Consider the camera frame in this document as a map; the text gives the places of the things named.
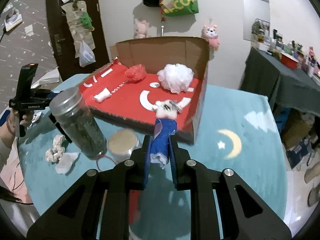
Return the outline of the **person's left hand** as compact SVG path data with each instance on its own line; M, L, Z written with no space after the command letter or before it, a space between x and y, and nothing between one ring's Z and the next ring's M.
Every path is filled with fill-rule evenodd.
M27 127L31 125L33 119L33 111L20 113L17 110L11 109L6 120L6 126L11 135L16 137L24 137Z

